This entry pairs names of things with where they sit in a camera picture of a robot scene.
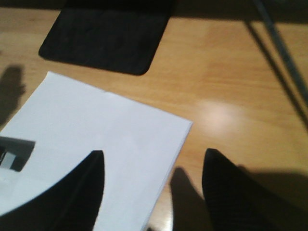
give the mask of black mat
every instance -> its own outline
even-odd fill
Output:
[[[69,0],[41,57],[142,75],[150,67],[173,0]]]

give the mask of wooden desk surface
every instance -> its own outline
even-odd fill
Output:
[[[218,16],[196,17],[189,7],[189,14],[183,13],[186,4],[175,8],[143,76],[43,60],[38,50],[59,10],[0,8],[0,129],[51,70],[194,122],[170,176],[172,189],[168,182],[149,230],[170,231],[173,219],[177,231],[211,230],[201,196],[207,148],[220,150],[262,185],[308,210],[307,107],[256,12],[241,18],[241,3],[231,12],[222,8]],[[303,15],[292,14],[277,26],[308,81],[308,20]],[[176,200],[179,211],[173,217]]]

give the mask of white paper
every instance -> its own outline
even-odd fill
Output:
[[[103,150],[105,187],[93,230],[141,231],[191,125],[49,72],[0,132],[36,142],[21,172],[0,168],[0,215],[47,190],[92,150]]]

